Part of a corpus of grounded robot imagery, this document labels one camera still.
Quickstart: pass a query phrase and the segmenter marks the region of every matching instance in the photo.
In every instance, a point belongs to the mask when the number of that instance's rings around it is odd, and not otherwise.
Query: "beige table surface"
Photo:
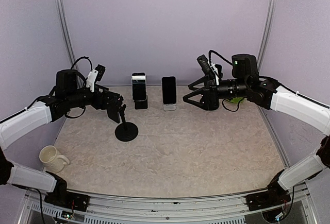
[[[177,110],[165,112],[161,87],[147,87],[148,109],[135,110],[131,87],[110,90],[123,95],[126,119],[139,135],[118,141],[117,124],[92,107],[67,119],[55,146],[71,160],[58,173],[70,189],[132,197],[222,195],[266,187],[283,169],[257,107],[248,101],[235,113],[204,111],[184,103],[189,90],[177,87]]]

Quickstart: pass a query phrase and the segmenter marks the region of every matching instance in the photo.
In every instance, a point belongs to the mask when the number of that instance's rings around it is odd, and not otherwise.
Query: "green object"
[[[233,99],[227,99],[228,102],[230,103],[235,103],[237,104],[241,99],[244,99],[244,97],[241,97],[241,98],[233,98]]]

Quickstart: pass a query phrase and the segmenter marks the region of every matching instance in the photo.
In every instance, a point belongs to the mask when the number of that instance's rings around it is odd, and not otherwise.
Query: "white mug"
[[[61,155],[57,148],[52,145],[41,149],[39,159],[46,167],[46,170],[51,173],[58,173],[64,168],[64,166],[70,164],[69,159]]]

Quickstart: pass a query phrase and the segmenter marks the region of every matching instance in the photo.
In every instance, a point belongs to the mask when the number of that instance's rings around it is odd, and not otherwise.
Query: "white wall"
[[[69,67],[55,0],[0,2],[0,120],[22,110],[55,85],[58,70]],[[41,169],[39,151],[53,144],[63,124],[59,120],[19,139],[5,156]],[[0,223],[17,223],[25,191],[0,185]]]
[[[63,0],[75,56],[107,68],[102,84],[149,84],[174,75],[188,84],[203,75],[196,59],[210,49],[231,60],[257,55],[269,0]],[[85,74],[88,64],[80,64]],[[225,77],[231,69],[224,64]]]
[[[277,0],[261,74],[330,104],[330,0]],[[290,164],[316,147],[322,135],[285,114],[267,112]],[[330,172],[307,181],[320,223],[330,220]]]

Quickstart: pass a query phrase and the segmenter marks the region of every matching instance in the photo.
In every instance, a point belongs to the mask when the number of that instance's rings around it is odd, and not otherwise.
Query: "smartphone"
[[[161,89],[163,93],[163,107],[165,111],[176,109],[176,79],[174,76],[163,77],[161,79]]]
[[[132,74],[132,89],[134,101],[146,100],[146,76],[145,73]]]

